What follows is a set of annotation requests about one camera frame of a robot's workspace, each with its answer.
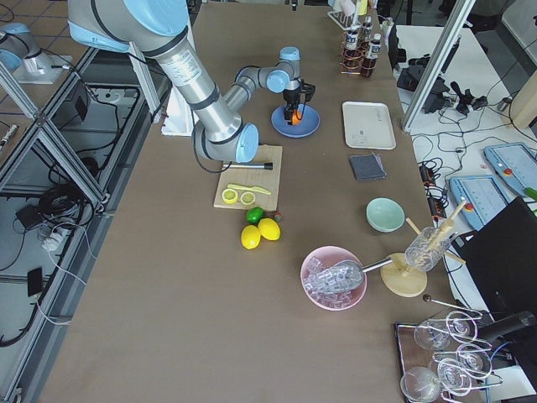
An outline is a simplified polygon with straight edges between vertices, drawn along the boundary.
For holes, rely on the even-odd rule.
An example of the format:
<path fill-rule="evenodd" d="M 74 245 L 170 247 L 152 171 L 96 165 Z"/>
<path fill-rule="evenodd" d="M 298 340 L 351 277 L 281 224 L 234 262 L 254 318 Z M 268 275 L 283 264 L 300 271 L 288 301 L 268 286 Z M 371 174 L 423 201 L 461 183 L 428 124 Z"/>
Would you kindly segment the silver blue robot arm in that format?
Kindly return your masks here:
<path fill-rule="evenodd" d="M 199 118 L 192 134 L 194 149 L 209 160 L 245 163 L 258 149 L 259 134 L 245 123 L 240 108 L 259 88 L 283 95 L 283 118 L 291 123 L 300 102 L 308 102 L 315 86 L 300 77 L 300 52 L 279 52 L 271 67 L 241 69 L 231 88 L 221 94 L 187 39 L 189 14 L 184 1 L 70 1 L 68 24 L 75 41 L 100 50 L 126 53 L 136 44 L 154 59 Z"/>

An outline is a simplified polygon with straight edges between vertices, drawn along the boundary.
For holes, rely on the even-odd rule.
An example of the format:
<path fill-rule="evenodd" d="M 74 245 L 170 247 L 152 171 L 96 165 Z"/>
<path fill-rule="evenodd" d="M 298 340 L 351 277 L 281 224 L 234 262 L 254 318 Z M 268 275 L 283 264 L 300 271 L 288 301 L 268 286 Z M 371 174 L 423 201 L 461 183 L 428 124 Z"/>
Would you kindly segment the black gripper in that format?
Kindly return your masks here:
<path fill-rule="evenodd" d="M 291 7 L 292 10 L 297 10 L 298 1 L 292 0 Z M 303 79 L 292 81 L 291 86 L 291 89 L 285 89 L 283 92 L 286 102 L 283 114 L 286 122 L 292 121 L 292 110 L 296 110 L 295 118 L 301 120 L 303 115 L 303 105 L 300 104 L 301 97 L 305 96 L 305 102 L 310 102 L 315 95 L 315 85 L 307 83 Z"/>

